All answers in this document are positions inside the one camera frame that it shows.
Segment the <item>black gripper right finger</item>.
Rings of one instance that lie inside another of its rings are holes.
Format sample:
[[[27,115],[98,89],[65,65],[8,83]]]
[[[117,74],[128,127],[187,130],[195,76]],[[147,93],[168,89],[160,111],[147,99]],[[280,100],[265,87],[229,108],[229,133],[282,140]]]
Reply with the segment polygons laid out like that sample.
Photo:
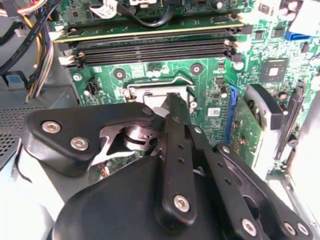
[[[311,240],[308,225],[235,153],[224,145],[211,146],[191,125],[180,100],[192,146],[197,218],[180,235],[182,240]]]

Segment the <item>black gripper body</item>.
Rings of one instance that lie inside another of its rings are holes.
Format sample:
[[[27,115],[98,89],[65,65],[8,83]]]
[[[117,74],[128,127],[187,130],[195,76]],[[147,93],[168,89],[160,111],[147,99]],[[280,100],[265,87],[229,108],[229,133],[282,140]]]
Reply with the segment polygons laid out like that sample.
[[[53,240],[232,240],[211,201],[205,177],[194,173],[197,217],[169,231],[155,208],[161,162],[143,157],[73,195],[53,226]]]

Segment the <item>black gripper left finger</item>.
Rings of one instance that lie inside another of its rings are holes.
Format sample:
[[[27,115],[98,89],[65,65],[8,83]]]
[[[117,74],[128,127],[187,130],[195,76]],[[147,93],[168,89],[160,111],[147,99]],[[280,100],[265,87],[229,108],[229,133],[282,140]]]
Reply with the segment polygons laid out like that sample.
[[[165,117],[140,102],[40,110],[26,119],[23,146],[72,179],[83,177],[99,154],[143,150],[144,157],[160,160],[156,219],[163,227],[189,227],[198,209],[192,144],[180,100],[175,93],[166,97]]]

